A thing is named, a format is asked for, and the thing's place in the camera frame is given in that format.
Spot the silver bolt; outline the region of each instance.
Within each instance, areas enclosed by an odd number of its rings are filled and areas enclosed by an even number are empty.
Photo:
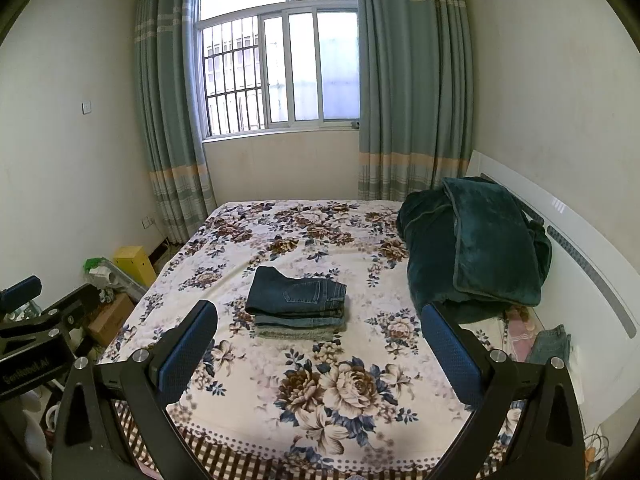
[[[145,350],[144,348],[141,348],[140,350],[136,350],[135,352],[133,352],[133,360],[137,363],[143,363],[146,361],[146,359],[149,357],[149,352],[148,350]]]
[[[559,357],[552,357],[551,365],[556,370],[562,370],[564,368],[564,361],[562,361],[562,359]]]
[[[74,366],[75,366],[78,370],[82,370],[82,369],[83,369],[83,368],[85,368],[88,364],[89,364],[89,359],[87,359],[86,357],[79,357],[78,359],[76,359],[76,362],[74,363]]]
[[[507,354],[505,354],[502,350],[491,350],[489,357],[492,361],[496,363],[503,363],[507,360]]]

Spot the floral bedsheet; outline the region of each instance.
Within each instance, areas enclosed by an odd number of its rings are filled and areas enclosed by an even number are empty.
[[[215,340],[181,400],[167,407],[183,434],[277,460],[289,473],[425,474],[469,412],[421,336],[406,282],[408,254],[396,234],[400,205],[221,206],[166,264],[102,360],[126,359],[180,323],[198,300],[212,301]],[[244,305],[260,265],[345,283],[346,330],[328,341],[256,337]],[[503,320],[467,328],[488,348],[510,350]],[[494,458],[517,415],[505,422]]]

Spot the green blanket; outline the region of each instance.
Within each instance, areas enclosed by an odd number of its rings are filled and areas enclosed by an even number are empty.
[[[509,191],[480,178],[445,178],[411,193],[398,213],[418,310],[440,301],[458,323],[535,306],[551,263],[544,228],[527,221]]]

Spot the white headboard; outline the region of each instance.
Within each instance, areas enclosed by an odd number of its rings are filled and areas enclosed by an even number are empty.
[[[592,433],[640,389],[640,275],[584,218],[517,172],[474,151],[466,174],[502,184],[544,221],[553,258],[535,313],[572,336]]]

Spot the window sill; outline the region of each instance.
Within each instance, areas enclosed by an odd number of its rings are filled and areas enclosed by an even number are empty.
[[[202,140],[202,143],[205,144],[207,142],[217,142],[219,140],[226,139],[244,139],[245,137],[258,137],[264,135],[273,135],[273,134],[288,134],[288,133],[318,133],[322,134],[322,132],[326,131],[358,131],[357,128],[352,128],[350,124],[336,124],[335,126],[330,126],[325,123],[325,126],[308,126],[308,127],[296,127],[296,128],[274,128],[272,130],[254,130],[252,132],[239,132],[236,134],[223,134],[223,135],[215,135],[211,137],[207,137]]]

